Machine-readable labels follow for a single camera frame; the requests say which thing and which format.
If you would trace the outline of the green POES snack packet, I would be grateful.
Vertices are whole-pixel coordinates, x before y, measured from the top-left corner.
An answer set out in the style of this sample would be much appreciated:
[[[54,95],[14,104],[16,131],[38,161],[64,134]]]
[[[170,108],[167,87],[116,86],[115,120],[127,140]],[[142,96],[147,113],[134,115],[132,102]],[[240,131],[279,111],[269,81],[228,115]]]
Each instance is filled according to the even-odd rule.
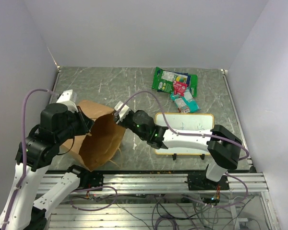
[[[180,113],[195,113],[200,110],[200,107],[194,100],[189,89],[184,92],[183,96],[180,96],[179,94],[174,95],[174,93],[172,93],[170,98],[175,103]]]

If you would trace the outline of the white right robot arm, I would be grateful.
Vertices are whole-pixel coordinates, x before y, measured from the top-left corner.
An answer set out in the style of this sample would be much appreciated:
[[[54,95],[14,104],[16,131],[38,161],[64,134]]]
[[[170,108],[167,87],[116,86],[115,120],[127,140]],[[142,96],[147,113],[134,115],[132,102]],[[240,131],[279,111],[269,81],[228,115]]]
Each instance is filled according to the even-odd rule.
[[[221,125],[209,130],[174,130],[155,124],[143,110],[115,111],[114,121],[154,149],[189,148],[210,153],[213,161],[205,171],[188,177],[188,186],[195,190],[217,189],[225,172],[238,166],[241,140]]]

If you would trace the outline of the brown paper bag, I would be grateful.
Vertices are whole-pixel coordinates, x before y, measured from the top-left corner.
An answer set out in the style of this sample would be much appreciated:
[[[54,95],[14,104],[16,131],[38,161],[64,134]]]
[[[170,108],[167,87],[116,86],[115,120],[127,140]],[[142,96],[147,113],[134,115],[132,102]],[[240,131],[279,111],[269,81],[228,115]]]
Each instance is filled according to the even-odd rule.
[[[78,163],[93,171],[113,158],[126,129],[114,122],[113,108],[90,100],[82,100],[78,106],[95,123],[89,134],[69,139],[61,147],[64,151],[70,150]]]

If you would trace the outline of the white dry-erase board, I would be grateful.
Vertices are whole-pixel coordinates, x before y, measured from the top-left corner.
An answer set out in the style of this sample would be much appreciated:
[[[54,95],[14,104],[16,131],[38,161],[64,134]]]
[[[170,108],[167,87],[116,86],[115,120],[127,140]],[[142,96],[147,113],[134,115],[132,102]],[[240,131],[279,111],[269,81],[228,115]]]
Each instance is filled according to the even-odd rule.
[[[169,125],[173,129],[179,130],[208,130],[214,127],[214,116],[212,114],[179,114],[179,113],[165,113],[165,117]],[[172,148],[172,149],[156,149],[155,153],[158,155],[210,155],[208,151],[190,148]]]

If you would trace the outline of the red snack packet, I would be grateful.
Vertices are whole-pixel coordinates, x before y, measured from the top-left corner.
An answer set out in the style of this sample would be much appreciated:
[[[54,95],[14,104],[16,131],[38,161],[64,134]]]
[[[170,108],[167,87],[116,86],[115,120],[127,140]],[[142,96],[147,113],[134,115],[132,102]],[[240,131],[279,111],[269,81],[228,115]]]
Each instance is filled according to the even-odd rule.
[[[173,81],[173,94],[184,96],[184,93],[186,89],[188,88],[188,85],[184,82],[180,81]]]

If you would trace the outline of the green Chiuba chips bag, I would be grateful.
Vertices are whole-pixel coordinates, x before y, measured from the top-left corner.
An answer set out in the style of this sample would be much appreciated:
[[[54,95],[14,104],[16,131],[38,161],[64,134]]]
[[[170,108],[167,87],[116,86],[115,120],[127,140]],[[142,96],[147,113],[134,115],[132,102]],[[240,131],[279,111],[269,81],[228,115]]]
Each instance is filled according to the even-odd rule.
[[[157,74],[158,74],[161,70],[164,70],[164,69],[161,69],[161,68],[159,68],[159,67],[156,67],[156,69],[155,69],[154,77],[153,77],[153,83],[152,83],[152,87],[151,87],[153,90],[157,90],[157,89],[156,89]],[[195,75],[195,74],[189,74],[189,75],[191,75],[191,80],[190,80],[190,84],[188,85],[188,87],[189,87],[189,90],[190,90],[192,96],[193,96],[193,97],[196,97],[196,95],[197,95],[198,76]]]

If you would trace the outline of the yellow green snack packet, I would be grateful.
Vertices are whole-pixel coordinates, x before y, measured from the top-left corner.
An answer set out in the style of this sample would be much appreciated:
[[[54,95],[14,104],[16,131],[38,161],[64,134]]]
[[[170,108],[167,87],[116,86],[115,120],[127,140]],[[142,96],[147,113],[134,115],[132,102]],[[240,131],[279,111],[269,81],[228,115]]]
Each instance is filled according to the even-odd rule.
[[[156,83],[156,89],[159,92],[166,92],[166,93],[173,93],[173,81],[179,81],[180,80],[180,74],[161,70],[157,74],[157,83]]]

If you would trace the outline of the aluminium mounting rail frame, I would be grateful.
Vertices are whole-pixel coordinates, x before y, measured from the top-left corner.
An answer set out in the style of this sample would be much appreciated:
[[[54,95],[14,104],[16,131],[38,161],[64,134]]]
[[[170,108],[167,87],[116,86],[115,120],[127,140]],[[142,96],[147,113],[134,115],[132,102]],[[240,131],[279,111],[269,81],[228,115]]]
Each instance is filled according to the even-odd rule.
[[[200,190],[195,171],[99,171],[50,214],[48,230],[278,230],[262,173]]]

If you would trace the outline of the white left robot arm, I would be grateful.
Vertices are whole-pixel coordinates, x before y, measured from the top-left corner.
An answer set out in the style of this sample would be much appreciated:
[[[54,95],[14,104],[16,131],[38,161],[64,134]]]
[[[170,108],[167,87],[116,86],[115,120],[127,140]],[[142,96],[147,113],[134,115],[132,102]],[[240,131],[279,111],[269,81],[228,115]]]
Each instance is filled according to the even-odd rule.
[[[73,190],[93,184],[90,171],[73,165],[61,181],[39,199],[36,194],[60,146],[69,139],[90,133],[94,121],[79,106],[51,103],[40,114],[40,123],[19,144],[15,176],[7,203],[0,215],[0,230],[42,230],[51,211]]]

